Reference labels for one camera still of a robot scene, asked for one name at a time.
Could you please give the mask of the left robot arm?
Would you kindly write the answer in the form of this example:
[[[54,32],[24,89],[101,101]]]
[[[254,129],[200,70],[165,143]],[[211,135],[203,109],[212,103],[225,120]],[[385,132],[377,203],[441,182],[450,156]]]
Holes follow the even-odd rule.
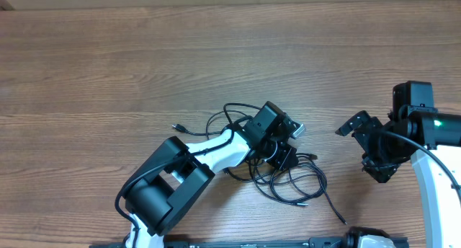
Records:
[[[215,175],[245,160],[261,159],[276,169],[297,164],[288,141],[305,131],[272,102],[254,116],[229,121],[218,136],[201,143],[166,139],[125,182],[117,194],[117,212],[131,230],[124,247],[161,247]]]

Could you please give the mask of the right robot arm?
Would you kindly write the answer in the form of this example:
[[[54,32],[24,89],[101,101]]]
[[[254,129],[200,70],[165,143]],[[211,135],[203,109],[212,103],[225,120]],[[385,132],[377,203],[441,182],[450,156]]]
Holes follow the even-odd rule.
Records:
[[[460,116],[440,113],[429,82],[393,87],[389,121],[360,111],[336,134],[351,135],[362,147],[362,169],[386,183],[410,162],[419,184],[426,245],[460,246]]]

